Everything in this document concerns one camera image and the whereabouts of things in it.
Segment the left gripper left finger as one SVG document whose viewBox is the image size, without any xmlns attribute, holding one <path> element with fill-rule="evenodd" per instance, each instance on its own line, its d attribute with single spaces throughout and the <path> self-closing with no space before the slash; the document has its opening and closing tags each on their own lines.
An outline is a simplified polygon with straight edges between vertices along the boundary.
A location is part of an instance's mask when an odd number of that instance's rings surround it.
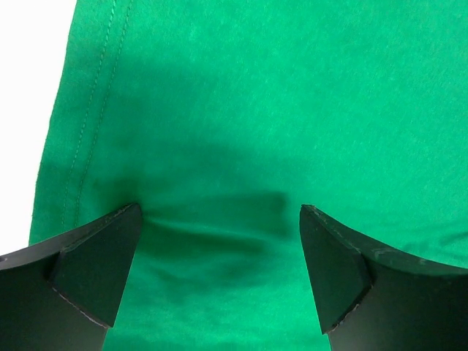
<svg viewBox="0 0 468 351">
<path fill-rule="evenodd" d="M 129 204 L 1 256 L 1 349 L 101 350 L 141 229 Z"/>
</svg>

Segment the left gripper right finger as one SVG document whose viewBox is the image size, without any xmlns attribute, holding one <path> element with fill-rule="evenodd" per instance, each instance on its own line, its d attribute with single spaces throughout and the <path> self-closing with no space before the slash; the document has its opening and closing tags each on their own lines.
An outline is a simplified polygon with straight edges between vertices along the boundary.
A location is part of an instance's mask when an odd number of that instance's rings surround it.
<svg viewBox="0 0 468 351">
<path fill-rule="evenodd" d="M 300 237 L 320 329 L 332 350 L 467 348 L 467 270 L 359 233 L 312 205 Z"/>
</svg>

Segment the green t shirt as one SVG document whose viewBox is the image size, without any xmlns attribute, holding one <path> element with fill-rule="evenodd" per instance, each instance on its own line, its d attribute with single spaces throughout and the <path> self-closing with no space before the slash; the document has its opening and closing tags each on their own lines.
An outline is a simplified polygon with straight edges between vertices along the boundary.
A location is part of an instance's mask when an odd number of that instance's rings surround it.
<svg viewBox="0 0 468 351">
<path fill-rule="evenodd" d="M 303 204 L 467 264 L 467 3 L 79 1 L 30 240 L 127 203 L 106 350 L 327 350 Z"/>
</svg>

